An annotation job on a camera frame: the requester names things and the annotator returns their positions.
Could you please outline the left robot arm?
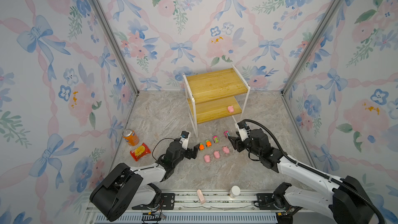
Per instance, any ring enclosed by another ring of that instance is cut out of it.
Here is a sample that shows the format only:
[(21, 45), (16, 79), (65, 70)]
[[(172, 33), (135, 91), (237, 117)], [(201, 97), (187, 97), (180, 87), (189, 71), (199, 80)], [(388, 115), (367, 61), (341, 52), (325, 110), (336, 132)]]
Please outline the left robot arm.
[(165, 201), (155, 183), (170, 178), (183, 159), (196, 159), (199, 150), (199, 144), (188, 148), (188, 139), (180, 137), (148, 167), (134, 168), (120, 163), (93, 190), (89, 200), (110, 222), (129, 209), (161, 209)]

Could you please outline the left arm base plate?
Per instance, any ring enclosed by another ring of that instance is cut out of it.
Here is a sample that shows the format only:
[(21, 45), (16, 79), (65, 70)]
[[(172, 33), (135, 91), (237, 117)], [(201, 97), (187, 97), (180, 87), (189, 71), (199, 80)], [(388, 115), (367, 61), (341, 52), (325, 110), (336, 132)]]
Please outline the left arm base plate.
[(158, 197), (155, 197), (153, 202), (147, 205), (137, 205), (131, 207), (131, 210), (143, 210), (143, 211), (157, 211), (157, 210), (173, 210), (175, 206), (175, 194), (174, 193), (161, 193)]

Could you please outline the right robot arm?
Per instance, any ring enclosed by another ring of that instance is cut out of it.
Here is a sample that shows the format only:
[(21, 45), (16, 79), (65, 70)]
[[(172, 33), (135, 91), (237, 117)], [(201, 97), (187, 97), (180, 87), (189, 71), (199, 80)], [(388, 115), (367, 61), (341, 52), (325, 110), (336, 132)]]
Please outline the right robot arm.
[(273, 137), (271, 132), (240, 129), (236, 137), (228, 133), (225, 136), (236, 151), (247, 151), (265, 168), (290, 176), (311, 188), (302, 190), (290, 183), (282, 183), (274, 190), (272, 203), (277, 208), (295, 208), (286, 215), (289, 220), (298, 209), (305, 208), (329, 217), (337, 224), (369, 224), (373, 217), (377, 217), (380, 224), (386, 222), (357, 179), (351, 176), (339, 178), (295, 160), (279, 146), (271, 146), (268, 139)]

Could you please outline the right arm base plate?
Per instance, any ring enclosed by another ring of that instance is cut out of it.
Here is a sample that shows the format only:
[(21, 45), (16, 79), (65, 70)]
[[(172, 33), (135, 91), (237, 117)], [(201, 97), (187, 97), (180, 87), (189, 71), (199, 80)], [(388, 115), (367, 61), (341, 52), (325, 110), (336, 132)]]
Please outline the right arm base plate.
[(282, 197), (274, 196), (271, 193), (259, 193), (256, 194), (257, 200), (254, 202), (254, 206), (260, 210), (285, 210), (286, 203)]

